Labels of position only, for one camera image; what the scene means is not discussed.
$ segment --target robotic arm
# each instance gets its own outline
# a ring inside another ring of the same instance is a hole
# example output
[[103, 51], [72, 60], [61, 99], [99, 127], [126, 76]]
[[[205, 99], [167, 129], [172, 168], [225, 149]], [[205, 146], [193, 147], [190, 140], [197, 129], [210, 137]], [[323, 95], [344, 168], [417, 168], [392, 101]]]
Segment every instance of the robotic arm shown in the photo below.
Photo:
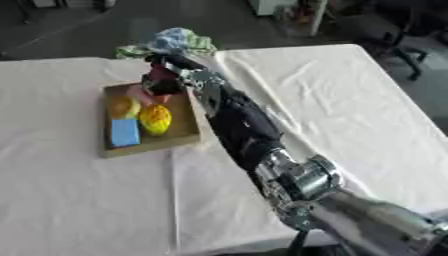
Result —
[[165, 72], [161, 80], [167, 74], [173, 80], [167, 86], [150, 73], [143, 76], [143, 88], [157, 95], [192, 87], [227, 153], [285, 225], [305, 233], [322, 229], [352, 253], [448, 255], [447, 222], [354, 195], [343, 188], [337, 168], [321, 155], [304, 163], [294, 161], [268, 116], [220, 74], [182, 56], [155, 54], [147, 61], [151, 72]]

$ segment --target blue block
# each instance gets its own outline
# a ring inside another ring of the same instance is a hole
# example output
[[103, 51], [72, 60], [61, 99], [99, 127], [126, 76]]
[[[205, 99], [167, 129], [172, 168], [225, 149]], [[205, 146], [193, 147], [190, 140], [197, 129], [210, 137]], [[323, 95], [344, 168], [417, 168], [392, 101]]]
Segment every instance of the blue block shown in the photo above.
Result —
[[140, 144], [140, 134], [136, 119], [112, 120], [110, 139], [114, 147], [126, 147]]

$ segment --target towel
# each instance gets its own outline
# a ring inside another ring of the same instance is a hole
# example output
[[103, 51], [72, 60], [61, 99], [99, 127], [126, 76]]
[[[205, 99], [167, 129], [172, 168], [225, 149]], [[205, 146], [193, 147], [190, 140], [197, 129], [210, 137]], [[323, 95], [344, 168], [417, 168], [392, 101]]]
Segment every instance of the towel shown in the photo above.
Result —
[[210, 37], [198, 36], [185, 28], [170, 28], [155, 34], [147, 44], [118, 47], [115, 56], [117, 59], [143, 58], [152, 52], [212, 56], [216, 50]]

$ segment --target white tablecloth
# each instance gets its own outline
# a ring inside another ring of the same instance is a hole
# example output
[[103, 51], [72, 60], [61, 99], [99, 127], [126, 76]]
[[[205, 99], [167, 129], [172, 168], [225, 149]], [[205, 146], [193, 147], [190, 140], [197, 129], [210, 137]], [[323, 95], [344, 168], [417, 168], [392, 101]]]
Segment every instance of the white tablecloth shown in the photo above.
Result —
[[[319, 152], [345, 170], [354, 191], [424, 214], [448, 209], [447, 138], [362, 48], [235, 50], [215, 59], [236, 87], [273, 113], [297, 159]], [[287, 246], [295, 233], [216, 139], [205, 141], [174, 152], [181, 251]], [[184, 164], [188, 159], [201, 164]], [[329, 242], [319, 232], [307, 240]]]
[[[360, 48], [228, 51], [216, 63], [269, 111], [298, 159], [321, 152], [354, 190], [448, 209], [447, 139]], [[96, 58], [0, 63], [0, 255], [201, 255], [293, 238], [201, 110], [198, 144], [98, 156], [102, 87], [146, 71]]]

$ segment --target cardboard tray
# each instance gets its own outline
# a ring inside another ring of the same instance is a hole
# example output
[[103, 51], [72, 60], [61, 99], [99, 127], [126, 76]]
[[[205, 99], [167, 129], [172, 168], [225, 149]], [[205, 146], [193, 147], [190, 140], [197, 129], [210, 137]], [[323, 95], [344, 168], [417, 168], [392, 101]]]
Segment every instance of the cardboard tray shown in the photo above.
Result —
[[200, 131], [196, 121], [196, 117], [191, 106], [188, 92], [172, 95], [170, 100], [165, 104], [172, 115], [171, 125], [168, 131], [161, 136], [151, 136], [139, 124], [140, 144], [128, 147], [115, 148], [110, 143], [110, 124], [111, 120], [104, 106], [105, 100], [110, 96], [125, 94], [129, 86], [135, 84], [125, 84], [108, 86], [104, 88], [104, 151], [103, 157], [117, 157], [124, 155], [137, 154], [141, 152], [171, 148], [188, 143], [194, 143], [200, 140]]

